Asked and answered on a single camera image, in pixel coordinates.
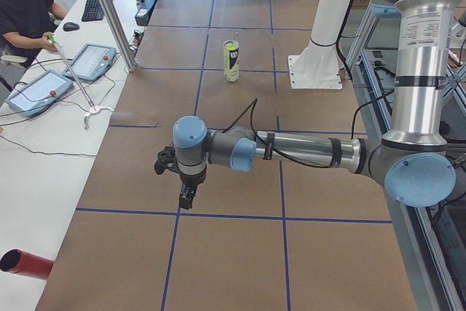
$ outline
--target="red object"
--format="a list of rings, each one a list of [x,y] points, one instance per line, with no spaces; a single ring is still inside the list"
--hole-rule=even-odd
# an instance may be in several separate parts
[[[13,249],[1,258],[0,269],[4,272],[46,280],[52,270],[53,263],[52,260],[41,256]]]

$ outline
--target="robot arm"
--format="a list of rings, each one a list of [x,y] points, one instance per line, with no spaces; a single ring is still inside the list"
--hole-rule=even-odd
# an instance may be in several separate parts
[[[157,174],[168,169],[180,175],[182,208],[192,207],[208,163],[248,171],[257,156],[346,168],[373,178],[389,196],[414,207],[434,205],[451,193],[456,175],[438,129],[450,22],[461,0],[374,2],[395,5],[402,18],[391,129],[382,139],[341,141],[242,127],[222,133],[207,129],[198,117],[181,118],[173,127],[173,146],[159,153],[154,167]]]

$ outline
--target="metal pole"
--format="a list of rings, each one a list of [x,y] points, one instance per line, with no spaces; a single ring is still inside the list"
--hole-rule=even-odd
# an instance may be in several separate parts
[[[82,86],[81,82],[79,81],[79,78],[76,76],[76,74],[74,73],[74,70],[72,69],[71,65],[69,64],[68,60],[66,60],[66,56],[63,54],[63,51],[61,51],[61,48],[60,48],[60,45],[58,45],[58,43],[55,41],[55,38],[53,37],[52,34],[49,34],[48,35],[49,37],[49,40],[52,42],[52,44],[55,45],[55,48],[57,49],[58,53],[60,54],[61,56],[61,59],[63,60],[63,62],[65,63],[66,65],[66,68],[70,71],[71,75],[73,76],[74,78],[74,81],[76,82],[76,84],[78,84],[78,87],[79,89],[82,91],[82,94],[84,95],[84,97],[86,98],[87,102],[89,103],[89,106],[91,106],[92,108],[95,107],[95,104],[94,102],[92,101],[92,99],[90,98],[89,94],[87,93],[87,91],[84,89],[84,87]]]
[[[112,0],[99,0],[99,2],[102,5],[103,13],[108,18],[108,24],[110,25],[111,32],[114,35],[116,45],[125,60],[128,71],[134,71],[136,68],[136,61],[131,53],[125,32],[123,31],[122,24],[119,21],[118,14]]]

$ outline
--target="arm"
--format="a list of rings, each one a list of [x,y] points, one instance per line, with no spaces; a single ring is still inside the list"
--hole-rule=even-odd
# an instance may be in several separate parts
[[[21,49],[46,49],[49,51],[57,51],[55,46],[48,41],[46,32],[42,35],[42,38],[31,39],[26,36],[21,36],[18,32],[5,33],[3,37],[14,47]]]
[[[65,18],[66,14],[68,13],[64,8],[55,2],[49,8],[49,12],[51,12],[59,20]]]

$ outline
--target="cardboard floor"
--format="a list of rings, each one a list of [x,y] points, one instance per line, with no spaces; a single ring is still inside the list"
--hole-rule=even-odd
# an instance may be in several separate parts
[[[342,90],[292,90],[319,0],[159,0],[37,310],[415,310],[383,191],[347,170],[209,166],[192,210],[157,152],[187,114],[350,138]],[[240,43],[224,78],[222,42]],[[240,121],[248,126],[248,119]],[[358,117],[356,131],[364,137]]]

